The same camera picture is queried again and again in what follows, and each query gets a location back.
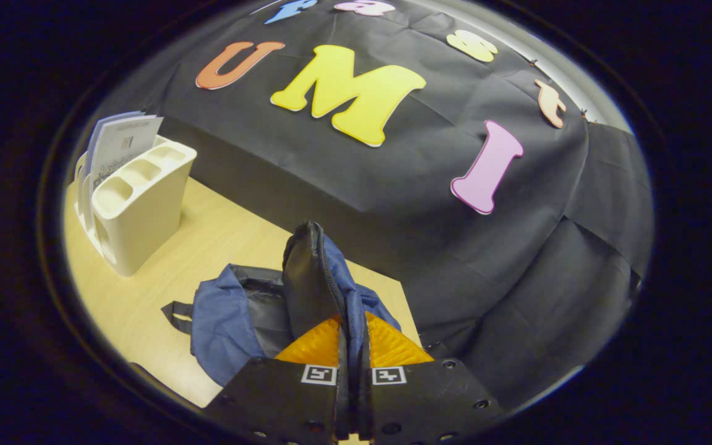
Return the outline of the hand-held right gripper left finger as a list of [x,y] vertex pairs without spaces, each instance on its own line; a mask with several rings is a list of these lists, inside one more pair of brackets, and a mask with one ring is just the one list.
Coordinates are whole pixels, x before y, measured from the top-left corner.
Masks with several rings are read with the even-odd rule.
[[254,357],[203,409],[260,444],[336,444],[350,434],[347,339],[334,316],[275,358]]

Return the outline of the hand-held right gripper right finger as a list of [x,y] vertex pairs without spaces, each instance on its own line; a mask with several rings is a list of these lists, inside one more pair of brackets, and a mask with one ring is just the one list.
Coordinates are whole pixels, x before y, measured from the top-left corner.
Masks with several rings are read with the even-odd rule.
[[398,329],[365,313],[356,433],[370,444],[466,444],[505,409],[456,358],[432,360]]

